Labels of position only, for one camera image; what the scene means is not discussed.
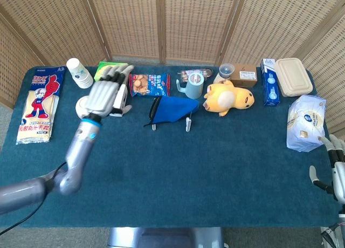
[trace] table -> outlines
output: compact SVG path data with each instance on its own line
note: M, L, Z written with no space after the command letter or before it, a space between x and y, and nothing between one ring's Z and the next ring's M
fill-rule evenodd
M176 88L177 72L192 68L140 66L134 73L168 72L171 95L185 97ZM95 74L96 67L88 69ZM26 73L13 110L0 154L0 185L46 174L63 162L80 121L75 103L89 93L66 72L50 143L15 146L34 73L35 68ZM50 194L23 226L302 227L334 222L339 206L308 176L314 165L319 178L331 182L326 149L298 153L286 148L287 112L296 98L263 106L260 74L258 69L251 108L232 109L220 118L200 106L188 133L184 120L157 125L155 132L143 127L153 97L128 98L133 105L128 114L102 121L80 191L68 197ZM32 209L2 216L0 226L17 222Z

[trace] cartoon figure print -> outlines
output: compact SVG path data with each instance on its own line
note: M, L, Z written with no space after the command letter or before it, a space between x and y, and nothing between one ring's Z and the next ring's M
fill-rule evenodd
M34 94L36 99L32 102L31 106L33 108L30 114L27 114L26 118L35 117L38 110L38 117L40 119L47 119L49 115L45 112L44 107L42 105L43 101L50 97L53 93L57 92L60 84L56 81L57 76L51 75L48 80L48 84L46 84L45 88L36 89Z

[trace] stuffed duck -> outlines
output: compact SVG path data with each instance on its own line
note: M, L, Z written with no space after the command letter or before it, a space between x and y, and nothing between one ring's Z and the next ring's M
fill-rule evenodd
M206 101L203 106L209 112L218 112L225 116L229 109L248 109L254 103L253 94L244 88L234 87L231 81L212 84L207 87Z

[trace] blue box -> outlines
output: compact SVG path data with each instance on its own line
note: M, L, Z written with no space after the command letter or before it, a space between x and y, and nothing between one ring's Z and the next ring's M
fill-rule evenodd
M277 106L279 100L278 78L274 70L275 59L264 58L261 61L261 74L264 87L264 105Z

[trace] brown box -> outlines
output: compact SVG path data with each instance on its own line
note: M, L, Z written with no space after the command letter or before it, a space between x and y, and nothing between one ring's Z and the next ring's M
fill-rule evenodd
M231 74L231 82L236 87L254 87L258 81L255 65L234 64L235 71Z

